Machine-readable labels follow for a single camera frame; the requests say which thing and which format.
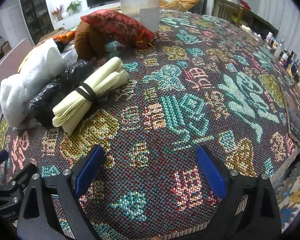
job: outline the black hair tie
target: black hair tie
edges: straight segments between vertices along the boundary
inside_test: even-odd
[[[82,95],[85,99],[87,99],[90,102],[95,102],[97,101],[98,97],[96,95],[96,93],[93,91],[93,89],[91,87],[89,87],[89,85],[87,85],[86,83],[82,83],[81,86],[87,91],[84,91],[83,89],[81,89],[80,87],[77,87],[75,89],[75,91],[77,91],[80,95]]]

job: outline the white curtain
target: white curtain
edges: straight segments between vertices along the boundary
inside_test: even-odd
[[[260,0],[258,15],[279,30],[277,41],[297,53],[300,61],[300,11],[292,0]]]

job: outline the pale yellow rolled cloth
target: pale yellow rolled cloth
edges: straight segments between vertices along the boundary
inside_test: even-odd
[[[125,85],[128,81],[129,74],[122,66],[122,60],[113,57],[89,76],[84,83],[89,85],[96,95],[100,95],[106,90],[112,91]],[[91,105],[92,102],[85,99],[77,91],[72,91],[53,108],[55,115],[52,119],[53,126],[62,125],[63,130],[71,135]]]

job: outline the black plastic bag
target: black plastic bag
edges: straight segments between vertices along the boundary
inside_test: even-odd
[[[85,60],[81,59],[72,64],[30,101],[29,110],[31,116],[43,126],[51,126],[54,117],[52,109],[93,72],[94,69]]]

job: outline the red bag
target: red bag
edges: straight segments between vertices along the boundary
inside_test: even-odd
[[[139,49],[146,49],[155,36],[137,20],[116,11],[98,10],[80,19],[106,33],[109,39]]]

